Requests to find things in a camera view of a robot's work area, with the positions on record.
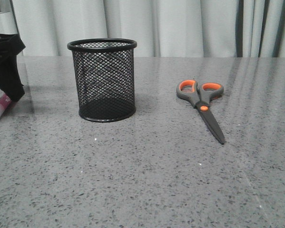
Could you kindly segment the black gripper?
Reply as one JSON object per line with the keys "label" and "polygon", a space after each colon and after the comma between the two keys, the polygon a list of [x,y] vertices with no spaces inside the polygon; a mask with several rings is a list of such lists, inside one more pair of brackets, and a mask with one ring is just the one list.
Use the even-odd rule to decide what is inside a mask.
{"label": "black gripper", "polygon": [[0,89],[14,102],[25,94],[16,56],[25,47],[19,34],[0,33]]}

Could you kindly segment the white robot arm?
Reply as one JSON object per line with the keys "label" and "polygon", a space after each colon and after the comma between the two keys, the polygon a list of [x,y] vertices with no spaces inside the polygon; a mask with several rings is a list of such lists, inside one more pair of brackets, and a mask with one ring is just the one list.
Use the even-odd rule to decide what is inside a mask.
{"label": "white robot arm", "polygon": [[14,102],[24,95],[17,68],[17,55],[24,48],[17,33],[12,1],[0,0],[0,89]]}

